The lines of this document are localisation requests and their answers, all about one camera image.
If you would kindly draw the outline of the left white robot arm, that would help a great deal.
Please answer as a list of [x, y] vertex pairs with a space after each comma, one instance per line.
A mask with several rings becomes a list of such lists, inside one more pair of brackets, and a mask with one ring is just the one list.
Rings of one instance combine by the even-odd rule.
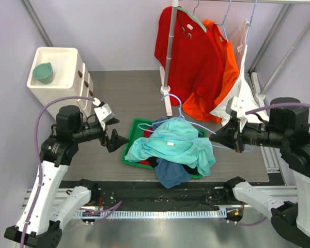
[[6, 239], [29, 247], [57, 247], [72, 217], [85, 204], [94, 206], [99, 202], [98, 184], [82, 179], [58, 207], [53, 207], [57, 190], [80, 143], [99, 140], [108, 152], [114, 152], [129, 141], [116, 130], [108, 136], [107, 126], [119, 123], [108, 104], [101, 102], [94, 110], [94, 122], [85, 120], [75, 105], [59, 110], [51, 135], [38, 152], [41, 166], [24, 213], [15, 225], [6, 228]]

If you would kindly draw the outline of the light teal t shirt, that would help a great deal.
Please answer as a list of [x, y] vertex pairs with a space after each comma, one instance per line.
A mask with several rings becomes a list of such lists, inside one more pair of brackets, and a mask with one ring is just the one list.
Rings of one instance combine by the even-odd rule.
[[180, 117], [161, 123], [149, 138], [136, 139], [125, 160], [139, 162], [149, 157], [185, 164], [202, 176], [209, 176], [216, 163], [210, 140], [200, 137], [199, 131]]

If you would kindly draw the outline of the dark blue t shirt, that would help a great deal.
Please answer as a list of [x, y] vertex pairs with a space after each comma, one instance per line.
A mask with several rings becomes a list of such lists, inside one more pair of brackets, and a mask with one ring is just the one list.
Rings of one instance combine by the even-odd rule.
[[145, 146], [157, 158], [155, 167], [159, 182], [167, 189], [191, 180], [183, 165], [197, 168], [198, 153], [202, 150], [202, 134], [180, 117], [158, 119], [152, 124], [153, 134]]

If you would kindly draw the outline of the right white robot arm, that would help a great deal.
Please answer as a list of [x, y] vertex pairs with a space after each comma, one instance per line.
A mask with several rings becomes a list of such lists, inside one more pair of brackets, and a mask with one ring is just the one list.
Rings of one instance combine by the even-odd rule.
[[246, 145], [279, 149], [293, 171], [298, 201], [278, 201], [241, 177], [224, 183], [223, 198], [229, 204], [239, 201], [250, 205], [270, 220], [282, 238], [299, 247], [310, 247], [310, 104], [281, 97], [266, 109], [269, 120], [251, 123], [247, 116], [258, 116], [260, 109], [248, 110], [245, 100], [231, 98], [226, 108], [228, 123], [209, 139], [236, 152], [242, 152]]

